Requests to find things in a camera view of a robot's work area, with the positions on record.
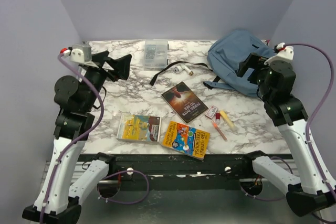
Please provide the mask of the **blue student backpack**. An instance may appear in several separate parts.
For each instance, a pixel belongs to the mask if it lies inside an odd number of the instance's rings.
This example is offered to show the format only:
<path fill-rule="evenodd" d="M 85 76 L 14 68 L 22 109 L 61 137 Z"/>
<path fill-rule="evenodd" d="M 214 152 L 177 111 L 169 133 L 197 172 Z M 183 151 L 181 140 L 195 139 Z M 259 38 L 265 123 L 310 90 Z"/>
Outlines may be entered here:
<path fill-rule="evenodd" d="M 237 77 L 239 63 L 247 59 L 250 53 L 270 58 L 274 50 L 265 45 L 259 38 L 247 30 L 234 30 L 215 42 L 207 53 L 207 62 L 217 78 L 222 83 L 214 81 L 203 82 L 209 89 L 218 88 L 235 90 L 241 94 L 255 98 L 257 85 L 250 83 L 247 77 Z"/>

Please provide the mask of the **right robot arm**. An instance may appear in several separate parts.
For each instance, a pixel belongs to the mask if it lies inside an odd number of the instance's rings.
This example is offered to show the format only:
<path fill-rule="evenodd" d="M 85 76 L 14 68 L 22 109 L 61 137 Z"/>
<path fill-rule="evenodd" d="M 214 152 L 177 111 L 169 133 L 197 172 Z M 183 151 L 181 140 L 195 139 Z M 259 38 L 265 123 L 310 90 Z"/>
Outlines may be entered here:
<path fill-rule="evenodd" d="M 239 64 L 237 76 L 242 77 L 248 69 L 253 70 L 248 81 L 258 86 L 266 113 L 284 137 L 299 176 L 281 168 L 261 151 L 246 155 L 242 173 L 249 178 L 258 174 L 270 181 L 299 217 L 335 205 L 335 179 L 312 137 L 303 104 L 291 94 L 296 78 L 292 65 L 283 60 L 267 63 L 265 57 L 251 53 Z"/>

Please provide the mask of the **yellow glue stick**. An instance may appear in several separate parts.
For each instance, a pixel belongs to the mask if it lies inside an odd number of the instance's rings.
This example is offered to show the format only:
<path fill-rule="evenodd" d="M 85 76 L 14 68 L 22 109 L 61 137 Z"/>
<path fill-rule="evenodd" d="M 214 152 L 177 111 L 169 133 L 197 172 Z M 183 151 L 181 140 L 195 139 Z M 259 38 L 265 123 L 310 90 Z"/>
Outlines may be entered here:
<path fill-rule="evenodd" d="M 221 117 L 223 118 L 223 120 L 227 123 L 227 125 L 229 126 L 229 128 L 232 130 L 232 131 L 236 131 L 236 126 L 234 125 L 234 123 L 230 120 L 230 118 L 228 117 L 228 115 L 223 111 L 223 110 L 220 110 L 220 115 Z"/>

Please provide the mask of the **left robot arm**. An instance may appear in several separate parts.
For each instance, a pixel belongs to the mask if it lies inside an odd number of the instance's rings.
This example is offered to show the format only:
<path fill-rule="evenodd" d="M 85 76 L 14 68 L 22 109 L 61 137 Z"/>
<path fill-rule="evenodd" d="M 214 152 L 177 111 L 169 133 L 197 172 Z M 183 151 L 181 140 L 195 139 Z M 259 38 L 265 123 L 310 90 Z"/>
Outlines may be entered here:
<path fill-rule="evenodd" d="M 75 181 L 72 181 L 77 160 L 89 134 L 103 118 L 103 100 L 99 94 L 104 82 L 127 80 L 130 74 L 131 54 L 118 59 L 108 51 L 92 55 L 80 53 L 80 66 L 86 73 L 64 61 L 78 50 L 64 48 L 58 60 L 73 76 L 63 76 L 55 83 L 54 102 L 60 111 L 54 130 L 54 147 L 44 184 L 35 202 L 23 210 L 22 218 L 38 223 L 77 223 L 84 201 L 100 180 L 116 175 L 114 156 L 98 153 L 93 163 Z"/>

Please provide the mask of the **orange pink pen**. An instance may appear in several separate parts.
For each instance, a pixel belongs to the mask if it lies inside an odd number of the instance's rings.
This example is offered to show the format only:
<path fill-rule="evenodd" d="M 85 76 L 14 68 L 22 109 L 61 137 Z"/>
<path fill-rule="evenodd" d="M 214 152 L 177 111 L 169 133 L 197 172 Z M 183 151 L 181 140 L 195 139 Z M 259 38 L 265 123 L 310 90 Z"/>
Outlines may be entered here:
<path fill-rule="evenodd" d="M 214 121 L 212 121 L 212 125 L 216 129 L 216 131 L 220 134 L 220 136 L 223 138 L 223 140 L 227 141 L 225 134 L 220 130 L 220 128 Z"/>

